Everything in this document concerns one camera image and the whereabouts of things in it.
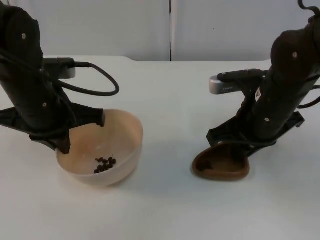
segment white wall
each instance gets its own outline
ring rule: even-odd
[[[10,0],[39,20],[47,55],[138,61],[266,60],[275,39],[306,26],[298,0]],[[320,7],[319,0],[304,0]]]
[[[47,55],[168,61],[168,0],[11,0],[39,21]]]
[[[310,16],[298,0],[172,0],[172,60],[266,60],[276,38]]]

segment coffee bean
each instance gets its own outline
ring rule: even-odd
[[[102,169],[105,170],[105,171],[109,170],[109,168],[110,168],[110,167],[109,167],[109,165],[107,165],[107,164],[104,164],[103,167],[102,167]]]

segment bowl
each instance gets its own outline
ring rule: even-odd
[[[204,179],[236,181],[249,174],[250,164],[241,147],[220,143],[201,152],[193,160],[192,170]]]
[[[133,114],[104,110],[104,127],[87,124],[70,129],[70,152],[56,151],[59,166],[78,181],[91,186],[108,186],[127,177],[138,165],[143,142],[143,126]],[[96,159],[116,159],[113,168],[94,173]]]

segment bowl rim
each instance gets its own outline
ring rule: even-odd
[[[103,171],[103,172],[99,172],[99,173],[91,173],[91,174],[78,174],[78,173],[73,173],[73,172],[68,171],[68,170],[66,170],[65,168],[63,168],[63,167],[61,166],[60,162],[59,162],[59,159],[58,159],[58,152],[60,152],[60,151],[59,151],[58,148],[56,148],[56,149],[55,149],[56,161],[57,161],[57,163],[58,163],[58,166],[59,166],[62,170],[66,171],[67,173],[69,173],[69,174],[71,174],[71,175],[74,175],[74,176],[77,176],[77,177],[79,176],[79,177],[82,177],[82,178],[83,178],[83,177],[85,177],[85,178],[88,177],[88,178],[89,178],[89,177],[92,177],[92,176],[98,176],[98,175],[103,174],[103,173],[104,173],[104,174],[107,174],[107,173],[112,172],[112,171],[115,170],[115,169],[121,168],[121,166],[122,166],[123,164],[127,163],[137,151],[140,151],[140,149],[142,148],[142,145],[143,145],[143,140],[144,140],[144,126],[143,126],[141,120],[140,120],[137,116],[135,116],[133,113],[128,112],[128,111],[125,111],[125,110],[121,110],[121,109],[110,108],[110,109],[103,109],[103,111],[104,111],[104,112],[116,111],[116,112],[126,113],[126,114],[131,115],[135,120],[137,120],[137,122],[138,122],[139,125],[141,126],[141,142],[140,142],[139,146],[136,147],[136,148],[134,149],[134,151],[133,151],[133,152],[126,158],[126,160],[123,161],[120,165],[115,166],[115,167],[109,169],[108,171]]]

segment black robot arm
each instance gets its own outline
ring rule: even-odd
[[[250,156],[305,121],[295,110],[320,78],[320,11],[298,3],[315,15],[304,29],[285,31],[274,42],[266,76],[255,69],[217,76],[236,84],[245,100],[234,118],[208,132],[212,147],[221,142],[238,145]]]
[[[101,68],[72,58],[43,58],[38,21],[19,7],[0,2],[0,85],[14,107],[0,111],[0,125],[25,132],[36,141],[67,154],[69,129],[86,124],[104,126],[103,109],[70,102],[63,87],[96,96],[119,92],[116,81]],[[75,76],[75,67],[93,67],[115,85],[113,92],[71,86],[59,78]]]

